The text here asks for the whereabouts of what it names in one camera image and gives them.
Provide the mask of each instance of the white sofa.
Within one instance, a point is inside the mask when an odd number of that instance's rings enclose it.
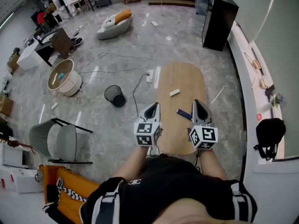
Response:
[[[109,28],[105,28],[106,24],[109,23],[108,21],[113,21],[117,14],[114,14],[107,19],[104,20],[103,24],[101,25],[100,29],[97,30],[97,36],[100,40],[105,40],[109,38],[117,37],[126,32],[129,25],[132,22],[133,16],[130,16],[128,19],[122,20],[116,25],[113,25]]]

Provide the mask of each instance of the gray marble floor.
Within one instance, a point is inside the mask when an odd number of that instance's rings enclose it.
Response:
[[[130,8],[133,13],[132,26],[117,38],[99,41],[95,32],[100,24],[111,14],[125,8]],[[155,29],[151,21],[156,21],[159,26]],[[147,1],[128,5],[117,3],[76,16],[63,27],[70,37],[79,26],[85,27],[78,35],[84,43],[70,55],[77,72],[82,72],[83,92],[79,91],[73,97],[58,94],[53,99],[53,103],[58,102],[58,107],[51,110],[50,102],[56,94],[47,87],[51,68],[43,64],[28,71],[18,69],[10,83],[10,88],[14,89],[11,95],[14,108],[8,121],[14,135],[28,143],[30,128],[40,119],[43,122],[53,117],[93,130],[92,134],[78,130],[77,149],[78,161],[89,160],[93,164],[69,165],[68,168],[88,179],[102,182],[116,171],[135,146],[133,124],[137,115],[132,92],[141,75],[147,69],[163,67],[173,61],[193,63],[204,74],[208,103],[223,85],[227,86],[209,105],[219,129],[220,141],[214,149],[228,177],[238,179],[243,153],[239,85],[228,48],[225,47],[222,52],[202,48],[203,22],[204,17],[196,15],[194,8],[148,6]],[[136,67],[142,69],[116,73],[89,72]],[[157,91],[153,84],[143,79],[135,92],[139,110],[155,102]],[[104,98],[105,89],[112,84],[119,85],[127,99],[122,108],[114,108]],[[48,138],[53,157],[57,157],[54,145],[57,129],[54,127]],[[193,161],[194,155],[183,158]],[[32,168],[40,162],[46,160],[39,154],[30,155]]]

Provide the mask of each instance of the black trash can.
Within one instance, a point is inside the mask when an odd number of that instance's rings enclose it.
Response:
[[[111,85],[105,90],[105,99],[115,107],[122,107],[126,103],[126,99],[118,85]]]

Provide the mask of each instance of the wooden platform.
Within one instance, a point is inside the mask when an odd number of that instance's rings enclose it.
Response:
[[[170,97],[169,92],[176,89],[181,92]],[[195,99],[206,101],[205,81],[200,69],[190,63],[171,63],[162,68],[157,91],[163,128],[158,139],[160,151],[180,155],[196,151],[189,142],[187,130],[192,122],[176,114],[177,109],[191,114]]]
[[[173,5],[195,7],[195,0],[149,0],[149,5]]]

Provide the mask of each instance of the black cabinet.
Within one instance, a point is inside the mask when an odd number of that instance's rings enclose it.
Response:
[[[210,0],[202,30],[204,48],[223,50],[238,12],[233,0]]]

